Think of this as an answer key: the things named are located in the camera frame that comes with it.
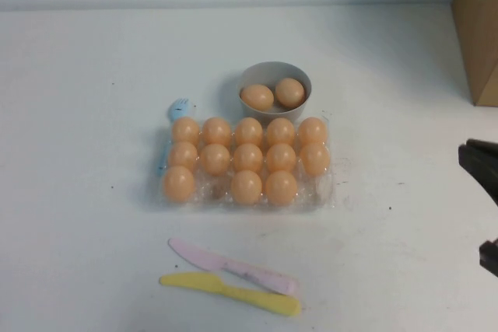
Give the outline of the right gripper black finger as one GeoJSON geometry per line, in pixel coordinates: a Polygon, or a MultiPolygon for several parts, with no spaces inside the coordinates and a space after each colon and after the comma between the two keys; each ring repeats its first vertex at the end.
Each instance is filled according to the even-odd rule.
{"type": "Polygon", "coordinates": [[[486,240],[479,247],[479,264],[491,274],[498,274],[498,239],[486,240]]]}
{"type": "Polygon", "coordinates": [[[470,174],[497,204],[497,149],[496,142],[468,139],[458,147],[458,163],[470,174]]]}

